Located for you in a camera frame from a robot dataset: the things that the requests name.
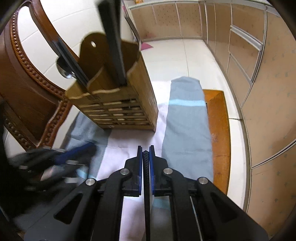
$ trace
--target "wooden utensil holder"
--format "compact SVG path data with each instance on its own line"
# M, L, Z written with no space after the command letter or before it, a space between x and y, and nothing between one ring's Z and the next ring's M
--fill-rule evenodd
M139 47L121 44L127 85L117 87L115 68L106 35L92 33L81 44L78 64L90 79L87 87L77 81L66 97L101 128L156 130L158 108Z

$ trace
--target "silver screw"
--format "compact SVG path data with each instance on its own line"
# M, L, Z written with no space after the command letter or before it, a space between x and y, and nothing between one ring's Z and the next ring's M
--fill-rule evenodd
M168 174L169 175L169 174L172 174L173 173L173 170L171 168L167 167L167 168L163 169L163 172L165 174Z
M89 179L87 179L87 180L85 181L85 184L86 184L87 186L92 186L93 184L95 184L95 182L96 182L95 179L93 179L93 178L89 178Z
M129 174L129 169L127 169L127 168L123 168L123 169L120 170L120 173L121 173L122 175L127 175L127 174Z
M208 179L206 177L200 177L198 179L198 181L200 182L200 184L207 184L208 183Z

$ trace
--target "wooden chair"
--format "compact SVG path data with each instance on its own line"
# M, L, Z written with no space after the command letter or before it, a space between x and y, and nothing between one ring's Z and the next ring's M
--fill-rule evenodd
M40 0L24 1L23 6L29 7L38 29L57 53L52 40L59 35ZM0 35L0 100L6 102L4 125L25 150L51 147L71 104L65 91L42 75L26 56L17 31L19 9Z

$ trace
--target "patterned cabinet panel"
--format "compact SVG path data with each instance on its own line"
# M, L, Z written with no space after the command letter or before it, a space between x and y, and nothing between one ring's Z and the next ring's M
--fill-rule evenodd
M215 6L213 3L206 3L207 7L207 30L208 30L208 45L215 54L216 49L216 18Z
M296 41L282 18L267 13L266 44L253 87L242 106L252 166L296 138Z
M231 25L230 4L215 3L216 11L216 51L215 56L222 65L224 71L228 65L229 31Z
M159 37L181 36L176 5L154 4L154 13L158 25Z
M202 18L202 39L207 42L207 18L205 15L205 2L200 2L200 15Z
M232 24L263 42L264 11L254 7L232 4Z
M250 89L249 81L246 79L244 74L239 69L235 60L232 57L229 59L229 66L227 70L227 77L233 87L233 90L237 96L239 105L245 100L248 91Z
M249 78L252 78L259 51L242 37L230 32L229 51L240 63Z
M275 235L296 204L296 145L252 169L248 215Z
M159 37L152 6L131 9L141 40Z
M198 3L177 3L183 37L201 37L202 26Z

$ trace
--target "floor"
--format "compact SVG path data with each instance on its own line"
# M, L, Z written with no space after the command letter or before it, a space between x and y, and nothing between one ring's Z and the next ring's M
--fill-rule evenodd
M210 50L202 40L172 39L148 42L153 48L142 51L151 81L169 81L181 76L196 78L203 89L224 91L230 125L231 169L228 196L243 208L246 189L246 155L241 121L229 86ZM74 107L59 130L54 147L59 147L78 111ZM8 156L23 152L7 134Z

